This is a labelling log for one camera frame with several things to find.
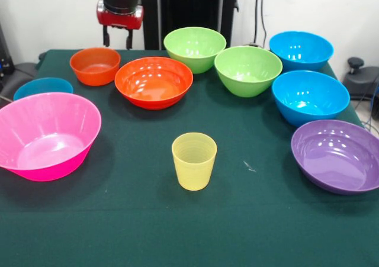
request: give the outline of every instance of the floor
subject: floor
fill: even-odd
[[[351,101],[351,104],[356,107],[358,105],[358,101]],[[364,123],[367,122],[370,119],[370,102],[369,101],[362,101],[358,108],[355,110],[356,114],[358,115],[359,119],[363,121]],[[379,121],[371,120],[371,126],[374,128],[371,129],[371,132],[376,137],[379,137],[379,132],[375,130],[375,128],[379,131]]]

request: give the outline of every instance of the yellow cup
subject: yellow cup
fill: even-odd
[[[217,145],[202,133],[180,135],[172,143],[172,155],[179,184],[187,190],[197,191],[208,185]]]

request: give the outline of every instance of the orange bowl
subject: orange bowl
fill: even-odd
[[[124,65],[115,85],[132,104],[159,110],[177,103],[189,90],[194,77],[189,67],[164,57],[146,57]]]
[[[114,80],[120,68],[121,57],[109,48],[88,48],[76,52],[70,59],[70,66],[80,82],[99,86]]]

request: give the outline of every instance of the green bowl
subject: green bowl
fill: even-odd
[[[224,86],[240,97],[261,94],[283,68],[275,54],[252,46],[228,48],[217,55],[214,65]]]
[[[226,47],[225,38],[209,28],[185,27],[167,34],[163,44],[168,55],[186,64],[192,73],[204,73]]]

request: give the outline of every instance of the plastic bowl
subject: plastic bowl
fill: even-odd
[[[124,65],[116,74],[118,91],[132,104],[159,110],[177,103],[193,82],[183,63],[164,57],[146,57]]]
[[[283,70],[319,70],[332,57],[334,49],[325,38],[301,31],[274,35],[269,42],[283,62]]]
[[[186,64],[193,73],[203,73],[225,49],[226,40],[209,28],[185,27],[167,34],[163,44],[171,58]]]
[[[337,194],[379,187],[379,139],[351,123],[322,120],[296,130],[291,148],[304,174]]]
[[[240,97],[261,94],[282,71],[276,55],[252,46],[228,48],[217,55],[214,64],[224,86]]]
[[[76,77],[85,85],[106,85],[114,80],[121,57],[109,48],[89,48],[75,53],[70,65]]]
[[[345,86],[331,76],[309,70],[283,73],[272,84],[280,113],[292,125],[334,119],[350,103]]]
[[[81,165],[100,126],[99,110],[81,96],[21,98],[0,110],[0,167],[32,181],[62,178]]]
[[[72,94],[73,88],[71,83],[61,78],[35,79],[18,88],[13,96],[13,100],[16,101],[23,97],[42,94],[44,92],[67,92]]]

